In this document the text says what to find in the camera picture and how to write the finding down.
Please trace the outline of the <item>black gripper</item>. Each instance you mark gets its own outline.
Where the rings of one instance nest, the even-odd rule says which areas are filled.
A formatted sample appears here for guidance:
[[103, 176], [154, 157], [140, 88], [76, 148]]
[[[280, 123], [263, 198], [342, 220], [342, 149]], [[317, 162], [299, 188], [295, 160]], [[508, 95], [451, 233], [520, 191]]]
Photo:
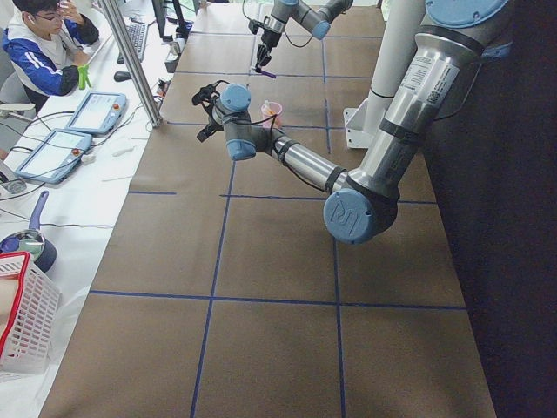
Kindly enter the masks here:
[[254, 69], [261, 71], [272, 59], [271, 51], [279, 43], [279, 34], [272, 30], [265, 30], [261, 36], [261, 44], [258, 46]]
[[223, 131], [223, 126], [213, 116], [208, 117], [207, 125], [197, 134], [198, 141], [206, 141], [218, 131]]

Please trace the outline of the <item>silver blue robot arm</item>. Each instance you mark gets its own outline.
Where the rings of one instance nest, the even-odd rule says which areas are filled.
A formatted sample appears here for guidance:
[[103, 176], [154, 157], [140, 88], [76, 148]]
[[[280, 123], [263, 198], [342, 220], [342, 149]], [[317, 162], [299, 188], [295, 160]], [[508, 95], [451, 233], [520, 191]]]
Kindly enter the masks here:
[[332, 0], [318, 10], [313, 10], [304, 1], [278, 0], [273, 3], [269, 16], [263, 21], [250, 19], [248, 28], [253, 35], [258, 34], [261, 29], [260, 44], [258, 45], [254, 70], [274, 78], [274, 75], [264, 70], [272, 60], [272, 49], [277, 47], [281, 37], [285, 34], [285, 28], [290, 20], [298, 23], [312, 38], [322, 40], [328, 33], [331, 23], [352, 7], [353, 1]]
[[446, 102], [466, 99], [484, 62], [512, 45], [512, 1], [394, 1], [367, 98], [345, 112], [346, 136], [366, 149], [358, 167], [335, 165], [289, 138], [275, 116], [254, 122], [251, 93], [217, 81], [192, 103], [204, 108], [206, 140], [216, 132], [234, 161], [263, 152], [326, 192], [328, 232], [360, 244], [384, 232], [398, 212], [399, 182]]

